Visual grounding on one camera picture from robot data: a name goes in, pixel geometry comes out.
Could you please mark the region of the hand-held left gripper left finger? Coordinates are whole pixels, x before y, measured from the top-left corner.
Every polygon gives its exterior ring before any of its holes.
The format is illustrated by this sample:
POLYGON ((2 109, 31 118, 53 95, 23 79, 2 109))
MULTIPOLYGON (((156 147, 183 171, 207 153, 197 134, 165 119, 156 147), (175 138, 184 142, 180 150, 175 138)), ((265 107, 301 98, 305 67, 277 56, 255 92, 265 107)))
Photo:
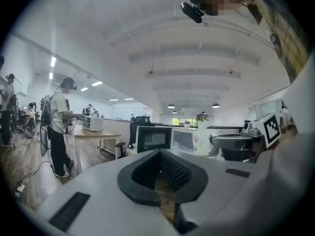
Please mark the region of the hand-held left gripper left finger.
POLYGON ((50 220, 80 192, 90 197, 68 228, 70 236, 180 236, 159 207, 139 205, 118 187, 120 170, 149 154, 143 152, 83 171, 49 196, 39 206, 39 215, 50 220))

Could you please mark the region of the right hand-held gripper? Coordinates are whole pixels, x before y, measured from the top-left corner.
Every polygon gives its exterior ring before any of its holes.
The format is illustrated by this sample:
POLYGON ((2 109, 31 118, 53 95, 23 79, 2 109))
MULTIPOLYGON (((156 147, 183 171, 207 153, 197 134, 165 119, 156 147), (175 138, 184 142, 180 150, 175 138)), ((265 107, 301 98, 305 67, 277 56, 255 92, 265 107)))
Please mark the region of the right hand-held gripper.
POLYGON ((241 134, 218 135, 210 143, 221 149, 224 158, 242 158, 242 162, 256 162, 281 137, 275 112, 245 122, 241 134))

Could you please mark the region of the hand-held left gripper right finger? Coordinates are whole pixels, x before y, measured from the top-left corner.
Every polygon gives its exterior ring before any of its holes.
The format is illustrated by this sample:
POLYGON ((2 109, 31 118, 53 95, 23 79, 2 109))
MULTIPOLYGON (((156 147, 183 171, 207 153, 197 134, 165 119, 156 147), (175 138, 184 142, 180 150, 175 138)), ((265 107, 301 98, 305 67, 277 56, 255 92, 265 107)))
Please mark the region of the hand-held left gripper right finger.
POLYGON ((248 225, 249 207, 257 197, 252 187, 265 176, 265 157, 243 163, 205 159, 160 150, 162 172, 175 177, 175 220, 160 232, 228 232, 248 225))

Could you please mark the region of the white mug with print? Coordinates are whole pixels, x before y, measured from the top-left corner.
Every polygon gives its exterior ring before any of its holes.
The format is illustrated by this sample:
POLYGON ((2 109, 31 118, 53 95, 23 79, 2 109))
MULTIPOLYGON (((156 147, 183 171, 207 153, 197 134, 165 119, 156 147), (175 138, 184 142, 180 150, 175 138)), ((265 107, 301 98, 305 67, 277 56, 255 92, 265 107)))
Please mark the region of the white mug with print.
POLYGON ((210 139, 217 135, 218 131, 214 129, 205 129, 193 132, 193 153, 203 157, 216 157, 219 154, 219 148, 212 145, 210 143, 210 139))

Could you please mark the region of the white microwave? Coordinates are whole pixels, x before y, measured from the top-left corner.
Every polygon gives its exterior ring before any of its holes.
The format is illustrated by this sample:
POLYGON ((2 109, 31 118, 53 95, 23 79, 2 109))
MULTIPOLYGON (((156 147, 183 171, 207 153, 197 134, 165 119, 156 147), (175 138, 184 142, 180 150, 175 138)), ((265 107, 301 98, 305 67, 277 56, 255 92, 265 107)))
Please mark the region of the white microwave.
POLYGON ((193 154, 192 135, 197 128, 174 126, 138 126, 134 146, 135 153, 166 149, 172 153, 193 154))

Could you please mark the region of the purple flower potted plant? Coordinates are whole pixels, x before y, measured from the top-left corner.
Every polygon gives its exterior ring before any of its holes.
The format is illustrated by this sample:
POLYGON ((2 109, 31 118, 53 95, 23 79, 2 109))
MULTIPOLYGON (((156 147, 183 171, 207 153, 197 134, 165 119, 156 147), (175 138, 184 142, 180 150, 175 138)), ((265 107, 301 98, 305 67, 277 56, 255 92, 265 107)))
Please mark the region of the purple flower potted plant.
POLYGON ((209 125, 209 116, 207 114, 200 113, 196 116, 196 121, 198 129, 205 130, 209 125))

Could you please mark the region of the window with green view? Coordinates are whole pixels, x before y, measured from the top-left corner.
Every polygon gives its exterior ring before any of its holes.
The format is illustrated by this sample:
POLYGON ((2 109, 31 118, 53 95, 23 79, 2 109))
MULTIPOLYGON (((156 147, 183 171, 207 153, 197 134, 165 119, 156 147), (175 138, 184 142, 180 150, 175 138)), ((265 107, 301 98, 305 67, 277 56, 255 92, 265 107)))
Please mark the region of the window with green view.
POLYGON ((190 127, 197 127, 197 120, 193 118, 172 118, 171 123, 174 126, 190 125, 190 127))

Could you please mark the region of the wooden table with white legs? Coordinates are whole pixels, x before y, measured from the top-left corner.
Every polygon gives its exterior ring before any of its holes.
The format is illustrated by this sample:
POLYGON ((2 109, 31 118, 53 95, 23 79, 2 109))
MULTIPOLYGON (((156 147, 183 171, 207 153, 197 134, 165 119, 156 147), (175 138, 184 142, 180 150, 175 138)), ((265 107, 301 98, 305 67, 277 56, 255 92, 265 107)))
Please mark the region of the wooden table with white legs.
POLYGON ((75 146, 75 159, 76 159, 76 166, 78 173, 82 173, 82 164, 81 164, 81 157, 80 157, 80 141, 85 140, 96 140, 99 141, 98 143, 98 149, 101 151, 101 142, 103 140, 115 140, 116 143, 120 142, 121 134, 112 134, 108 133, 106 131, 96 131, 92 132, 89 130, 86 130, 82 127, 76 126, 74 128, 74 146, 75 146))

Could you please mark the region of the white countertop oven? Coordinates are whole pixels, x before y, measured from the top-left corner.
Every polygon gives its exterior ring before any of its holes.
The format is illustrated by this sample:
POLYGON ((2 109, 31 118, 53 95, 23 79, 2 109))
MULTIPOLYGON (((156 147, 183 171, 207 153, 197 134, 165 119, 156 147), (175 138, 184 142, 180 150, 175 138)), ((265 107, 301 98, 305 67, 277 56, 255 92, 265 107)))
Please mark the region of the white countertop oven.
POLYGON ((103 119, 85 116, 82 121, 82 128, 91 132, 101 132, 103 130, 103 119))

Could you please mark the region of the black office chair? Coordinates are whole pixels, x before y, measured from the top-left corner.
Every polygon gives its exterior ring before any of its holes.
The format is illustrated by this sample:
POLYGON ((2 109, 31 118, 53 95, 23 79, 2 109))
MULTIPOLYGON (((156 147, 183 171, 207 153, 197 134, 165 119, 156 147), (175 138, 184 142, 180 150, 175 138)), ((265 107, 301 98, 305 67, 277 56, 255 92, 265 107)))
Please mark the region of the black office chair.
MULTIPOLYGON (((129 125, 129 137, 128 137, 127 148, 128 147, 134 148, 133 144, 136 143, 137 127, 139 126, 155 126, 155 125, 151 123, 150 117, 147 117, 147 116, 136 117, 129 125)), ((118 148, 120 151, 118 159, 126 156, 127 150, 124 150, 125 144, 126 143, 124 141, 115 144, 115 147, 118 148)))

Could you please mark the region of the white power strip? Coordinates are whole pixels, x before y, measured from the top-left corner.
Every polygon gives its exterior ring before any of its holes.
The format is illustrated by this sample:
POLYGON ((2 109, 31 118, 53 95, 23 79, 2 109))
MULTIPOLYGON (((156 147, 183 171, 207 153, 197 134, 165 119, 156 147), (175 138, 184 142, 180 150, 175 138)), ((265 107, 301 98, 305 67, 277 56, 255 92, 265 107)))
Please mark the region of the white power strip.
POLYGON ((20 198, 23 195, 23 192, 25 190, 25 185, 23 183, 18 183, 14 188, 14 196, 16 198, 20 198))

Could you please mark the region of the person's plaid shirt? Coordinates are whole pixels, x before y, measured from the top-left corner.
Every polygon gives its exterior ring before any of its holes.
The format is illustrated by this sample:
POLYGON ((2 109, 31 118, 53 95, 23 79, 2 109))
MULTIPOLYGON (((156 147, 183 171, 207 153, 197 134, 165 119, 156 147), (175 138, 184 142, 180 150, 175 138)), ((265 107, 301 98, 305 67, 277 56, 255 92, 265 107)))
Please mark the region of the person's plaid shirt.
POLYGON ((270 28, 275 51, 292 83, 306 65, 313 45, 285 0, 249 0, 250 12, 259 24, 270 28))

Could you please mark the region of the ceiling light panels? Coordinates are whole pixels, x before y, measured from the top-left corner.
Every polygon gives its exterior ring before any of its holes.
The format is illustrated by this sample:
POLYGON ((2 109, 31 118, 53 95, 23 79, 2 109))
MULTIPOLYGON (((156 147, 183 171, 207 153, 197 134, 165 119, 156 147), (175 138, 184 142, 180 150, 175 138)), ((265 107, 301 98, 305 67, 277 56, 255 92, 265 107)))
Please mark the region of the ceiling light panels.
POLYGON ((56 59, 55 57, 51 57, 50 60, 50 66, 52 68, 51 73, 53 74, 51 75, 51 78, 59 80, 60 82, 66 77, 72 78, 77 86, 77 92, 79 93, 92 96, 101 101, 110 102, 111 104, 123 101, 134 101, 132 97, 127 97, 120 91, 108 86, 103 83, 101 79, 97 79, 64 61, 56 59))

